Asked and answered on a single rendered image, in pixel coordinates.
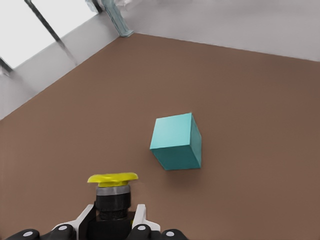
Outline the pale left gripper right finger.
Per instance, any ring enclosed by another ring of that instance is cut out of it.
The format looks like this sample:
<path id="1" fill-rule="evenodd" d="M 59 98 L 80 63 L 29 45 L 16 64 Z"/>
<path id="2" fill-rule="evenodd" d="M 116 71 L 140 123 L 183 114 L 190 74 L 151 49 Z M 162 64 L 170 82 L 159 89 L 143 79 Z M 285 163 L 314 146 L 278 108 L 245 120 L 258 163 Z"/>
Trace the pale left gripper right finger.
<path id="1" fill-rule="evenodd" d="M 147 220 L 146 205 L 138 204 L 127 240 L 159 240 L 160 235 L 160 225 Z"/>

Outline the pale left gripper left finger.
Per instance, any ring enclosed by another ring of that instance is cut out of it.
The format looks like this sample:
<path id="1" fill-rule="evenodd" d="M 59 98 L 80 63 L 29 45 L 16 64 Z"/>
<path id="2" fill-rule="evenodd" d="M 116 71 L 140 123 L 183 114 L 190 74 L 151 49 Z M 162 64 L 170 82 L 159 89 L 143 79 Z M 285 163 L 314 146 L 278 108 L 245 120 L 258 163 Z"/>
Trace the pale left gripper left finger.
<path id="1" fill-rule="evenodd" d="M 75 230 L 75 240 L 86 240 L 89 222 L 96 217 L 96 207 L 94 204 L 88 204 L 81 214 L 75 219 L 60 223 L 54 227 L 61 228 L 65 225 L 71 225 Z"/>

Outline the yellow-capped black push button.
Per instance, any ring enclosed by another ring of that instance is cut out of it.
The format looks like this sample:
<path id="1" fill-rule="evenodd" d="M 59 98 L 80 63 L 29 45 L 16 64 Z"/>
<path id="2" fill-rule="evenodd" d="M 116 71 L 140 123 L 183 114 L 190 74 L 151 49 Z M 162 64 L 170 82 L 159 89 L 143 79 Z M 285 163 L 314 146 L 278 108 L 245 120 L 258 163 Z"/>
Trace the yellow-capped black push button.
<path id="1" fill-rule="evenodd" d="M 131 207 L 130 181 L 138 180 L 134 172 L 95 174 L 88 183 L 96 183 L 95 207 L 103 221 L 122 220 L 128 216 Z"/>

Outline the teal cube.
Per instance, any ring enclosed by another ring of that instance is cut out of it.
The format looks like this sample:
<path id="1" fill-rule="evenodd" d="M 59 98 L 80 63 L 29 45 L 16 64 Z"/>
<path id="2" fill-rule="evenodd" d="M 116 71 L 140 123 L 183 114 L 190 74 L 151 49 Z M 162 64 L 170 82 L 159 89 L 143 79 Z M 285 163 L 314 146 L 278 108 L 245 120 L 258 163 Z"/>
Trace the teal cube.
<path id="1" fill-rule="evenodd" d="M 166 171 L 201 168 L 202 136 L 193 114 L 157 118 L 150 150 Z"/>

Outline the silver frame post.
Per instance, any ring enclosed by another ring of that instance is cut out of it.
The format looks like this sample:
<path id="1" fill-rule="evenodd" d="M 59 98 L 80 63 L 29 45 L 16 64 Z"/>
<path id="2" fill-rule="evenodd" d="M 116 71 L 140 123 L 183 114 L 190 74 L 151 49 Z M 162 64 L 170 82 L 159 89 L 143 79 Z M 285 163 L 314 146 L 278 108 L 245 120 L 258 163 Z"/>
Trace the silver frame post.
<path id="1" fill-rule="evenodd" d="M 134 31 L 130 30 L 121 15 L 119 8 L 116 6 L 115 0 L 84 0 L 89 9 L 97 14 L 106 12 L 112 21 L 118 35 L 123 38 L 130 37 Z"/>

